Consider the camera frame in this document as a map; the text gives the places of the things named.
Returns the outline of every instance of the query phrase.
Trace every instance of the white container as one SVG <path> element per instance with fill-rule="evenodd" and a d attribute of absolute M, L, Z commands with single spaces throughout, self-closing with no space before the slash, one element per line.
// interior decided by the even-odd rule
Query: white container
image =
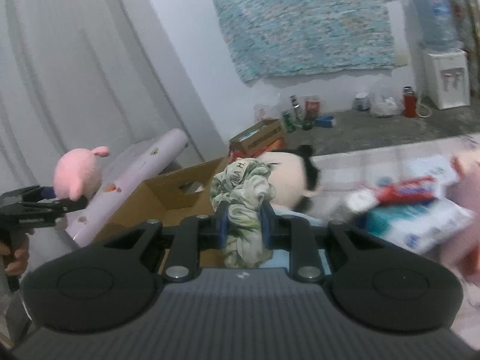
<path fill-rule="evenodd" d="M 438 109 L 470 105 L 467 54 L 460 50 L 424 50 L 428 92 Z"/>
<path fill-rule="evenodd" d="M 357 111 L 368 111 L 370 109 L 368 92 L 357 93 L 355 101 L 353 102 L 353 109 L 356 109 Z"/>

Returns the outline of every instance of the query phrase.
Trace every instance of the white tag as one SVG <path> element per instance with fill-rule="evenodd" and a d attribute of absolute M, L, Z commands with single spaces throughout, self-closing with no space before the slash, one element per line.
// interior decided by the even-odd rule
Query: white tag
<path fill-rule="evenodd" d="M 238 158 L 237 161 L 230 165 L 232 168 L 232 176 L 230 177 L 232 185 L 237 186 L 242 182 L 243 176 L 245 175 L 245 171 L 250 162 L 251 159 L 249 158 Z"/>

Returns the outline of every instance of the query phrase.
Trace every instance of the white wall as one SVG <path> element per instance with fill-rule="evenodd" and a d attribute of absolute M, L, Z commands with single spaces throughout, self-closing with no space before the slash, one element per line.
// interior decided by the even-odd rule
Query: white wall
<path fill-rule="evenodd" d="M 366 90 L 382 75 L 392 75 L 397 90 L 422 82 L 412 64 L 389 70 L 347 71 L 316 76 L 259 80 L 244 84 L 223 41 L 212 0 L 151 0 L 196 91 L 222 138 L 249 127 L 255 104 L 287 105 L 291 95 L 320 95 L 326 111 L 349 109 L 355 93 Z M 405 36 L 405 0 L 388 3 L 395 49 L 405 51 L 416 35 Z"/>

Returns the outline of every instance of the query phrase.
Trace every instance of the metal bolt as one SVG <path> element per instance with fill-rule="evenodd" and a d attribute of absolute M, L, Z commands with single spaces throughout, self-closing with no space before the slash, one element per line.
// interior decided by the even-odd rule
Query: metal bolt
<path fill-rule="evenodd" d="M 185 266 L 174 265 L 165 269 L 165 273 L 167 276 L 170 276 L 171 278 L 180 279 L 188 275 L 189 270 Z"/>
<path fill-rule="evenodd" d="M 303 266 L 298 270 L 298 274 L 305 279 L 315 279 L 320 276 L 322 272 L 315 266 Z"/>

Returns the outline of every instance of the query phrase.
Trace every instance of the pink plush toy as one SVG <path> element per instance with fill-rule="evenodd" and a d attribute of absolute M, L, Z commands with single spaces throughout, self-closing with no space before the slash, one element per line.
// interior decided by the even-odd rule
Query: pink plush toy
<path fill-rule="evenodd" d="M 61 157 L 53 175 L 57 198 L 77 201 L 82 195 L 88 200 L 93 197 L 102 183 L 102 173 L 95 156 L 108 157 L 108 147 L 73 149 Z"/>
<path fill-rule="evenodd" d="M 441 248 L 441 261 L 457 266 L 461 273 L 480 286 L 480 166 L 468 164 L 460 182 L 447 190 L 447 198 L 477 214 L 474 223 L 455 234 Z"/>

